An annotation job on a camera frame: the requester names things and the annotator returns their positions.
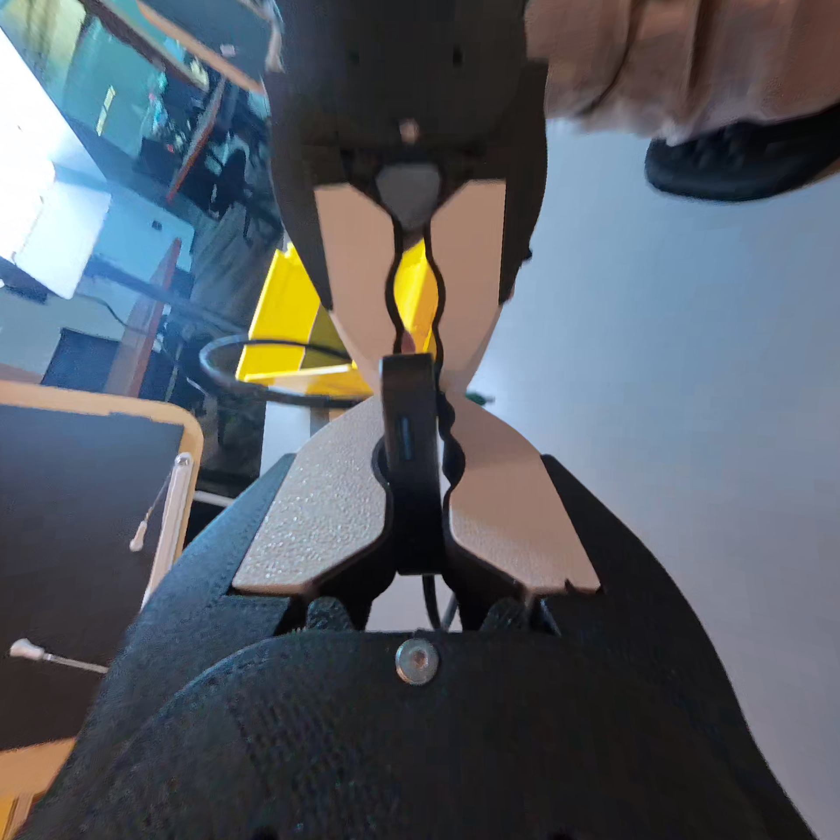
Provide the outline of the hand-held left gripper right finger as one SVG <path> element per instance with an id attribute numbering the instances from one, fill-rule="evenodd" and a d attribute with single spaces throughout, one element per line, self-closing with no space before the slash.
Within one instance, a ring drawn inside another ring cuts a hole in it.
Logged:
<path id="1" fill-rule="evenodd" d="M 465 395 L 444 397 L 446 582 L 473 600 L 596 593 L 598 574 L 539 451 Z"/>

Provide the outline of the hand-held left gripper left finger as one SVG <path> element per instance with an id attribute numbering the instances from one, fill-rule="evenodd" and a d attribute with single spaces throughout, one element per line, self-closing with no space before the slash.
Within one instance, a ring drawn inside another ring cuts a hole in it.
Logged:
<path id="1" fill-rule="evenodd" d="M 373 395 L 300 447 L 234 575 L 235 592 L 374 600 L 386 591 L 395 572 L 375 475 L 383 434 Z"/>

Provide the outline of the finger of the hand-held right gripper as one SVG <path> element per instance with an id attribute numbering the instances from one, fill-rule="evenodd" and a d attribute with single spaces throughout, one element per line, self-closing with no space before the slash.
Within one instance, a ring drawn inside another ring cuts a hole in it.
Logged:
<path id="1" fill-rule="evenodd" d="M 317 190 L 331 317 L 355 361 L 391 354 L 396 329 L 385 301 L 396 257 L 390 215 L 349 184 Z"/>
<path id="2" fill-rule="evenodd" d="M 501 315 L 505 201 L 504 181 L 470 181 L 431 220 L 430 255 L 444 290 L 439 384 L 447 394 L 466 392 Z"/>

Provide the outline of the yellow plastic bin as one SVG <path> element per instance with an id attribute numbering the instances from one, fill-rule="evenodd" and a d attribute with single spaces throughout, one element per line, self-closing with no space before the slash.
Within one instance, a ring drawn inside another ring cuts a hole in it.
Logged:
<path id="1" fill-rule="evenodd" d="M 398 311 L 412 337 L 415 351 L 435 354 L 432 326 L 438 293 L 423 243 L 403 254 L 394 291 Z M 346 351 L 294 245 L 274 254 L 248 336 L 292 340 L 342 353 Z M 305 396 L 363 400 L 371 395 L 371 388 L 354 362 L 294 346 L 245 347 L 239 357 L 236 377 L 242 382 Z"/>

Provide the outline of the person's right forearm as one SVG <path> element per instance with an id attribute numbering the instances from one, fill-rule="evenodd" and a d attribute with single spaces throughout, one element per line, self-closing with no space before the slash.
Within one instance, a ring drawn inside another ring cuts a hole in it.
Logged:
<path id="1" fill-rule="evenodd" d="M 545 112 L 587 132 L 680 144 L 839 100 L 838 1 L 534 1 Z"/>

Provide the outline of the white tipped pin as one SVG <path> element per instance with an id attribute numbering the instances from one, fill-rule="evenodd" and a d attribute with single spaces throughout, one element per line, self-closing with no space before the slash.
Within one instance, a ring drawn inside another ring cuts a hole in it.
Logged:
<path id="1" fill-rule="evenodd" d="M 162 504 L 165 506 L 166 501 L 170 495 L 170 491 L 172 489 L 172 482 L 175 478 L 176 472 L 183 466 L 183 456 L 184 454 L 179 454 L 175 457 L 172 467 L 170 468 L 167 477 L 164 479 L 161 487 L 158 489 L 152 503 L 148 507 L 147 511 L 145 512 L 143 518 L 140 520 L 138 527 L 135 530 L 134 535 L 132 536 L 131 540 L 129 541 L 129 550 L 132 553 L 138 553 L 144 547 L 145 535 L 148 531 L 148 527 L 154 514 L 155 510 Z"/>
<path id="2" fill-rule="evenodd" d="M 12 658 L 26 659 L 31 662 L 48 663 L 58 665 L 70 669 L 85 671 L 87 673 L 104 676 L 109 672 L 109 667 L 81 661 L 75 658 L 69 658 L 50 653 L 46 649 L 36 644 L 33 644 L 26 638 L 19 638 L 13 642 L 8 649 L 8 654 Z"/>

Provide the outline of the black panel with wooden rim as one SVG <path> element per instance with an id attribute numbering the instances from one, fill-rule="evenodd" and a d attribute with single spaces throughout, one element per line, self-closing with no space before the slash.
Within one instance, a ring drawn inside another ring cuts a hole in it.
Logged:
<path id="1" fill-rule="evenodd" d="M 203 433 L 162 402 L 2 382 L 2 797 L 44 793 L 104 675 L 12 658 L 26 638 L 109 667 L 140 611 L 163 505 L 129 542 L 176 456 Z"/>
<path id="2" fill-rule="evenodd" d="M 105 29 L 168 78 L 207 92 L 208 79 L 165 47 L 168 38 L 223 81 L 260 97 L 264 76 L 279 66 L 282 29 L 277 2 L 81 1 Z"/>

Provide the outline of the black foam pad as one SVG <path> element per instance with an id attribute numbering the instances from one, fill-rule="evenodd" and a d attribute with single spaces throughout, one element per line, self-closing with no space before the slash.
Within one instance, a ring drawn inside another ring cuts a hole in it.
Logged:
<path id="1" fill-rule="evenodd" d="M 749 203 L 790 193 L 838 172 L 839 109 L 808 118 L 737 122 L 695 140 L 647 148 L 656 191 L 706 203 Z"/>

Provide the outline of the bright softbox light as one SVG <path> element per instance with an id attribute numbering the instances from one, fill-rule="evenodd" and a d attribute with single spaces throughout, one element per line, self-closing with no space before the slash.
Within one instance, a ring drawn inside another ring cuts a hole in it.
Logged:
<path id="1" fill-rule="evenodd" d="M 112 203 L 110 185 L 1 34 L 1 253 L 72 299 Z"/>

